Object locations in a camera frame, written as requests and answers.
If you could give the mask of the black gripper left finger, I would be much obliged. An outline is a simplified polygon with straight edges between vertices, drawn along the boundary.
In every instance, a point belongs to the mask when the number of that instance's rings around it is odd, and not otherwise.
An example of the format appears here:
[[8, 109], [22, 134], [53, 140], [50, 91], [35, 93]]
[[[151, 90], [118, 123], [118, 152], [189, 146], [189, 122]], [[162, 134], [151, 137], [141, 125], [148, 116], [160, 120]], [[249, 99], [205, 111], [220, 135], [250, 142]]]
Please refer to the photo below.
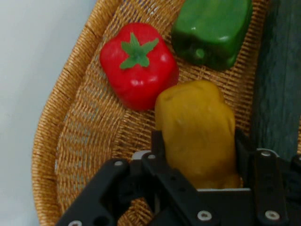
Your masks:
[[219, 226], [220, 216], [164, 157], [160, 131], [151, 135], [152, 151], [138, 160], [112, 158], [58, 221], [60, 226], [115, 226], [131, 202], [144, 198], [154, 213], [152, 226]]

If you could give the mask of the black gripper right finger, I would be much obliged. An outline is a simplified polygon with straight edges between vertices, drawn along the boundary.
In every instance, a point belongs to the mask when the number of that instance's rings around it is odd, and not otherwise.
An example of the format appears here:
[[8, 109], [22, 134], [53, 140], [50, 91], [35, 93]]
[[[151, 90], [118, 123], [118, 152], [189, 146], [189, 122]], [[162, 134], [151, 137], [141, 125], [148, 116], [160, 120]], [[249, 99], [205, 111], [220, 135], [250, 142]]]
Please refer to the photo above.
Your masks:
[[287, 161], [276, 152], [255, 148], [240, 129], [235, 130], [237, 168], [251, 189], [256, 226], [301, 224], [301, 156]]

